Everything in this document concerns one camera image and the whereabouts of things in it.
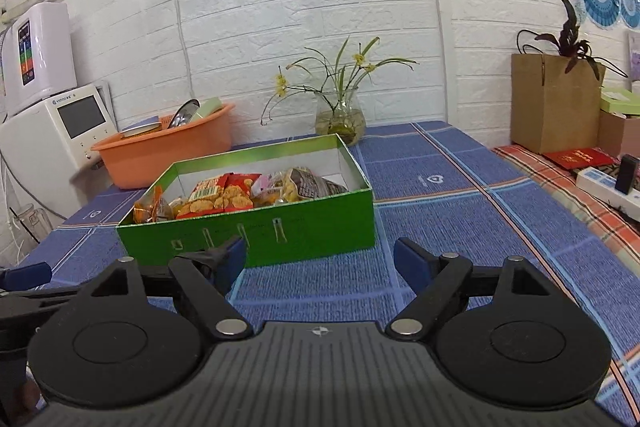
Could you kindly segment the white machine with screen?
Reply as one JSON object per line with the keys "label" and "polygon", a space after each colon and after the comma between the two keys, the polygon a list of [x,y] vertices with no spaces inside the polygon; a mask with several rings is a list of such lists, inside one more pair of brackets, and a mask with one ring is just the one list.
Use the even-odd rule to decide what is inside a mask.
{"label": "white machine with screen", "polygon": [[112,185],[93,147],[115,134],[99,90],[89,84],[7,119],[1,125],[1,155],[20,191],[66,220]]}

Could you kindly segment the brown paper bag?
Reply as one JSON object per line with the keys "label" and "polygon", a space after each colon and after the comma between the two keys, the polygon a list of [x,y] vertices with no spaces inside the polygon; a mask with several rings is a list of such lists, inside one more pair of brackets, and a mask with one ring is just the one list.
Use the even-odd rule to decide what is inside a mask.
{"label": "brown paper bag", "polygon": [[518,43],[511,56],[510,140],[534,153],[594,147],[605,67]]}

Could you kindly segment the pink edged nut bag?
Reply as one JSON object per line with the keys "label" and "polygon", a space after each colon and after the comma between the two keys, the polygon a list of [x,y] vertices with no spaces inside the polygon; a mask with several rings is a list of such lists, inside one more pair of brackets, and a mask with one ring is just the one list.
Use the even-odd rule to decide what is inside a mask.
{"label": "pink edged nut bag", "polygon": [[250,187],[250,199],[254,207],[265,207],[284,202],[283,184],[285,174],[276,172],[258,176]]}

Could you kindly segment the white water purifier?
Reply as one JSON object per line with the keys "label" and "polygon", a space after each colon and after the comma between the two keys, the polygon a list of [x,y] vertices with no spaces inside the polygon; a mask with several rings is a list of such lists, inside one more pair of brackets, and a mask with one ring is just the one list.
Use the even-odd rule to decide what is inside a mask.
{"label": "white water purifier", "polygon": [[21,15],[2,44],[6,111],[10,117],[77,87],[70,16],[61,2],[42,2]]}

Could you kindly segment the glass vase with flowers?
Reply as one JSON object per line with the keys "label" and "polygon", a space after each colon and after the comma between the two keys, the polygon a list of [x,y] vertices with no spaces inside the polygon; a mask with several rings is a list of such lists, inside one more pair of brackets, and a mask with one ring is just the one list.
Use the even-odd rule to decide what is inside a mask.
{"label": "glass vase with flowers", "polygon": [[366,130],[366,117],[357,100],[357,92],[363,80],[386,66],[402,66],[413,69],[418,64],[410,58],[391,56],[373,58],[371,52],[380,39],[372,38],[359,43],[348,54],[349,38],[346,38],[333,58],[316,48],[307,46],[306,54],[278,69],[274,78],[273,95],[268,98],[260,123],[272,121],[272,114],[282,103],[301,95],[317,99],[314,131],[318,135],[336,134],[347,145],[356,144]]}

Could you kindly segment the red cracker snack bag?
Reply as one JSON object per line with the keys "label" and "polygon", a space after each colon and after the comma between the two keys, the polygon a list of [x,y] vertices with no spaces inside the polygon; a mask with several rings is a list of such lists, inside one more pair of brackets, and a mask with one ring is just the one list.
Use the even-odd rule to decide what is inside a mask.
{"label": "red cracker snack bag", "polygon": [[250,187],[259,173],[224,173],[198,182],[186,202],[176,211],[177,219],[250,210]]}

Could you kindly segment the dark purple plant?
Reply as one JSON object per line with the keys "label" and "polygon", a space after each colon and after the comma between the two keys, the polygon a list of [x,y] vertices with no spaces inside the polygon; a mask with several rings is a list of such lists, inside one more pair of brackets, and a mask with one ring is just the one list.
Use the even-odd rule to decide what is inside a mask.
{"label": "dark purple plant", "polygon": [[555,36],[550,34],[550,32],[536,32],[523,28],[519,30],[515,36],[515,45],[518,53],[526,54],[527,51],[533,50],[539,54],[544,54],[544,51],[538,48],[538,46],[534,46],[531,43],[521,43],[522,35],[529,35],[532,36],[535,41],[550,43],[555,47],[560,57],[567,59],[564,70],[565,74],[569,74],[579,62],[584,62],[589,65],[594,77],[596,77],[599,82],[602,82],[605,76],[602,69],[609,70],[617,76],[628,79],[629,76],[626,72],[607,58],[592,55],[590,42],[587,39],[579,38],[580,23],[574,4],[570,2],[570,0],[561,0],[561,2],[564,6],[566,21],[559,35]]}

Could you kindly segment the white power strip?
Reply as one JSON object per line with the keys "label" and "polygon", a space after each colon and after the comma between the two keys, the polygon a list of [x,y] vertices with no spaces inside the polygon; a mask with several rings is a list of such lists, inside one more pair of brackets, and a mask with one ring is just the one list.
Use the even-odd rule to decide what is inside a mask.
{"label": "white power strip", "polygon": [[586,168],[578,172],[576,185],[592,197],[602,200],[606,205],[620,211],[626,217],[640,220],[640,192],[632,188],[628,194],[616,190],[616,180],[608,174]]}

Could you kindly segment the orange plastic basin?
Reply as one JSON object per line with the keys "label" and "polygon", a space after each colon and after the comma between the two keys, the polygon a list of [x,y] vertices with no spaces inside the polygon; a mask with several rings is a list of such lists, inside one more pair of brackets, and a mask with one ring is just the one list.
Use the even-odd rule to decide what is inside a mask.
{"label": "orange plastic basin", "polygon": [[149,187],[174,162],[228,152],[232,145],[233,103],[224,103],[205,118],[168,128],[169,116],[160,118],[162,129],[125,138],[117,133],[91,147],[98,152],[113,183],[122,190]]}

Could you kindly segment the metal bowl in basin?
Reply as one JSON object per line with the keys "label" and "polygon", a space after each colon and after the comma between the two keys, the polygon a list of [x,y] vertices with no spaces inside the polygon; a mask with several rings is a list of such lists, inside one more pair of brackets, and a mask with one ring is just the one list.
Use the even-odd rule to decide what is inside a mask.
{"label": "metal bowl in basin", "polygon": [[199,108],[200,102],[196,98],[191,98],[177,110],[174,117],[171,118],[168,128],[177,128],[184,124],[189,124],[193,116],[198,113]]}

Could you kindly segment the red booklet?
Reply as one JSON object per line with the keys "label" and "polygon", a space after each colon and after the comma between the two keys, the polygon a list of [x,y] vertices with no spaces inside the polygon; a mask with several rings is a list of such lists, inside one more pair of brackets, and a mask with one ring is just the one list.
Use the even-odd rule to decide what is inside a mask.
{"label": "red booklet", "polygon": [[612,166],[616,160],[598,148],[584,147],[562,152],[543,153],[544,158],[565,170],[582,170],[585,168]]}

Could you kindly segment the orange edged nut bag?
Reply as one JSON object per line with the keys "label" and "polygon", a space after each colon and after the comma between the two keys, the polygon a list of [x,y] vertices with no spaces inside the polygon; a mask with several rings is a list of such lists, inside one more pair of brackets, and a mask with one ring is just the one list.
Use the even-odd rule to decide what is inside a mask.
{"label": "orange edged nut bag", "polygon": [[151,194],[139,199],[132,207],[132,220],[136,225],[174,219],[174,210],[171,209],[165,199],[164,190],[161,186],[154,187]]}

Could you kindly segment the green cardboard box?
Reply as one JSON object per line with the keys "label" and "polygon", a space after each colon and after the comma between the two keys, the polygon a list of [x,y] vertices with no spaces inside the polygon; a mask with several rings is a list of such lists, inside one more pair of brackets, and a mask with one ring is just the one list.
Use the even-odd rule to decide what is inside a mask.
{"label": "green cardboard box", "polygon": [[142,265],[243,239],[249,268],[365,251],[370,182],[336,134],[172,164],[116,228]]}

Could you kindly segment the small cardboard box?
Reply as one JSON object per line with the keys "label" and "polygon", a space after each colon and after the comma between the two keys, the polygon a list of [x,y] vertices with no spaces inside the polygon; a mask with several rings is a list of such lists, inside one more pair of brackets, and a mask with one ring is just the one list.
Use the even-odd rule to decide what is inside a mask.
{"label": "small cardboard box", "polygon": [[612,157],[639,157],[640,118],[600,110],[598,147]]}

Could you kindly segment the brown label clear snack bag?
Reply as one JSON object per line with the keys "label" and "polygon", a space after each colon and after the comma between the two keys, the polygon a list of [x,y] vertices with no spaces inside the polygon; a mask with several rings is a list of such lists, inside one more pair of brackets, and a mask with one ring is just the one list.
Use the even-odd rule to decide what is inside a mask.
{"label": "brown label clear snack bag", "polygon": [[344,193],[347,188],[341,184],[316,176],[308,169],[292,168],[285,173],[281,195],[285,202],[299,202]]}

